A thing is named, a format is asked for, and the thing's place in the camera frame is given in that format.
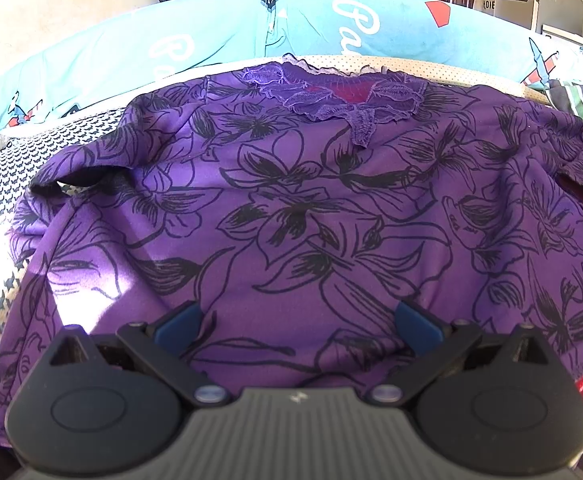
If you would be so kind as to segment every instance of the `ribbed gray surface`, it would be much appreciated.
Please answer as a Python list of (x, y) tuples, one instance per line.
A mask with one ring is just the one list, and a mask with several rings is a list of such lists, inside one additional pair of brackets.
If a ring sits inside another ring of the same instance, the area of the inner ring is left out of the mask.
[[(25, 472), (18, 480), (59, 480)], [(107, 480), (471, 480), (418, 439), (407, 417), (349, 388), (248, 389), (195, 413), (161, 456)], [(569, 470), (539, 480), (577, 480)]]

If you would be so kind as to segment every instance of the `screw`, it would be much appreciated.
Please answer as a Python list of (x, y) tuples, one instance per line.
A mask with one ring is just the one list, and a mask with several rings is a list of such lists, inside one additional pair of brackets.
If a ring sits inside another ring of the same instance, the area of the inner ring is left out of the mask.
[(371, 398), (376, 402), (390, 404), (403, 397), (403, 390), (393, 384), (379, 384), (371, 391)]
[(222, 386), (209, 384), (201, 386), (194, 392), (194, 398), (203, 404), (218, 404), (227, 397), (227, 390)]

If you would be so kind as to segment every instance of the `purple lace trim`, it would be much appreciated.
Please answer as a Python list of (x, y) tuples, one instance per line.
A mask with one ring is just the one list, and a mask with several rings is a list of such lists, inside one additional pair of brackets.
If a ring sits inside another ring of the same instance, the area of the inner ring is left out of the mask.
[(376, 124), (417, 113), (427, 88), (426, 80), (404, 72), (375, 72), (366, 67), (350, 75), (334, 68), (314, 68), (291, 56), (284, 57), (282, 64), (246, 68), (238, 77), (312, 121), (345, 119), (351, 126), (351, 140), (363, 147), (369, 144)]

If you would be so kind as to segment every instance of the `red triangle print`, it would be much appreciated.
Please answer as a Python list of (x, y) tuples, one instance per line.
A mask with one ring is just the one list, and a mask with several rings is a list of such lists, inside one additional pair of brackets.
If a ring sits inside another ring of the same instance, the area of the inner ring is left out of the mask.
[(445, 2), (440, 2), (438, 0), (432, 0), (430, 2), (425, 2), (425, 5), (431, 12), (433, 20), (438, 25), (438, 28), (449, 25), (449, 14), (451, 12), (451, 7)]

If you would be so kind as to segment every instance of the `refrigerator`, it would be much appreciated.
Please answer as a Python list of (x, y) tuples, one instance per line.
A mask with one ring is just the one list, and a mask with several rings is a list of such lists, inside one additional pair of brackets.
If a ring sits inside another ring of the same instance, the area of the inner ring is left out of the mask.
[(538, 33), (543, 25), (583, 33), (582, 0), (495, 0), (494, 16)]

